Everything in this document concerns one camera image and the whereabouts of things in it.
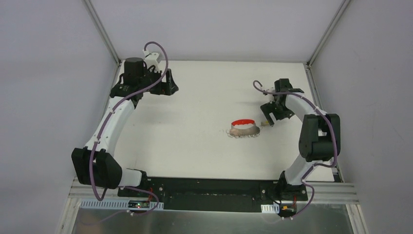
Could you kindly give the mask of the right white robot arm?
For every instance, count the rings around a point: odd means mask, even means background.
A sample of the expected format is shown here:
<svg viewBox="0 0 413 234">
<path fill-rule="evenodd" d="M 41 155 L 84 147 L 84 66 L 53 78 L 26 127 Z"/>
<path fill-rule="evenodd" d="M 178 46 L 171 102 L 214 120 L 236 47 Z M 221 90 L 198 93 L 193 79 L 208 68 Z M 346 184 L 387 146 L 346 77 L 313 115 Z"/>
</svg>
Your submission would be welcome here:
<svg viewBox="0 0 413 234">
<path fill-rule="evenodd" d="M 329 114 L 304 96 L 304 91 L 294 88 L 289 79 L 274 82 L 274 88 L 261 89 L 255 81 L 254 87 L 268 95 L 270 100 L 260 106 L 268 124 L 276 120 L 296 116 L 302 123 L 298 142 L 299 155 L 293 164 L 283 171 L 275 185 L 274 192 L 281 199 L 288 200 L 305 189 L 305 180 L 318 167 L 332 168 L 340 152 L 340 117 Z"/>
</svg>

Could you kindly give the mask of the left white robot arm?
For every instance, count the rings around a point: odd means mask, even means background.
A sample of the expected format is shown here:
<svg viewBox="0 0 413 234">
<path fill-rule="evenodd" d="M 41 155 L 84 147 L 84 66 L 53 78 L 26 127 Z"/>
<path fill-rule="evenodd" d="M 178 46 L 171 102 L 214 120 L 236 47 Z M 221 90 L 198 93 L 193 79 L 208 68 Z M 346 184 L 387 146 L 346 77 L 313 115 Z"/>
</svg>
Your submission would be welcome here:
<svg viewBox="0 0 413 234">
<path fill-rule="evenodd" d="M 146 173 L 120 165 L 114 152 L 120 134 L 144 93 L 171 96 L 179 90 L 169 63 L 164 70 L 154 58 L 127 58 L 124 72 L 111 89 L 108 108 L 91 139 L 71 158 L 81 184 L 116 189 L 130 186 L 136 197 L 148 193 Z"/>
</svg>

